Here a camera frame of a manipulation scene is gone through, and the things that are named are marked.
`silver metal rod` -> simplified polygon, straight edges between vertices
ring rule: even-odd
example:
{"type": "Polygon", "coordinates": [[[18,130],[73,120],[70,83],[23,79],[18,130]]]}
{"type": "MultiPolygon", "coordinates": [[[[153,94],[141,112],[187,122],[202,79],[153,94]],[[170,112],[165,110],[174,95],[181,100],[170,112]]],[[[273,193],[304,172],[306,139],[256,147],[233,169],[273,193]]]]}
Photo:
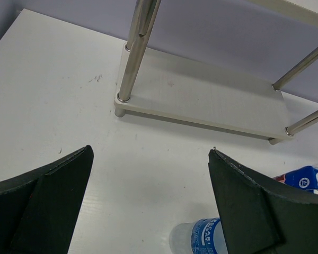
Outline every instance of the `silver metal rod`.
{"type": "MultiPolygon", "coordinates": [[[[303,129],[306,129],[310,127],[311,125],[315,124],[318,122],[318,110],[311,115],[308,115],[304,119],[301,119],[300,121],[292,124],[289,127],[285,128],[286,134],[289,136],[293,136],[294,134],[298,133],[299,131],[302,131],[303,129]]],[[[281,140],[280,139],[269,139],[271,144],[277,144],[281,140]]]]}
{"type": "Polygon", "coordinates": [[[140,0],[140,15],[138,33],[135,36],[131,52],[127,60],[125,73],[122,78],[118,99],[127,102],[130,99],[134,82],[137,78],[149,36],[158,13],[161,0],[140,0]]]}
{"type": "Polygon", "coordinates": [[[136,36],[139,34],[139,21],[140,21],[140,11],[142,9],[143,0],[137,0],[136,7],[134,9],[134,14],[132,18],[131,28],[128,34],[128,40],[126,48],[128,51],[132,49],[133,42],[135,41],[136,36]]]}
{"type": "Polygon", "coordinates": [[[299,73],[305,70],[313,62],[318,60],[318,47],[308,54],[302,61],[300,61],[295,67],[293,67],[287,74],[282,76],[277,82],[275,82],[272,87],[279,91],[283,86],[296,77],[299,73]]]}

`logo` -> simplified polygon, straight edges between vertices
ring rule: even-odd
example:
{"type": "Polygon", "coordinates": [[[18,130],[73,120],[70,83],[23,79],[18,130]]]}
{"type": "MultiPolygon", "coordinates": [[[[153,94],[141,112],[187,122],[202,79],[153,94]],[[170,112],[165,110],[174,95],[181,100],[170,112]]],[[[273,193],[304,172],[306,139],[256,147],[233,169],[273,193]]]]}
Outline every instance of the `logo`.
{"type": "Polygon", "coordinates": [[[310,180],[306,177],[300,179],[299,181],[299,187],[302,189],[305,189],[306,187],[308,187],[310,185],[310,180]]]}

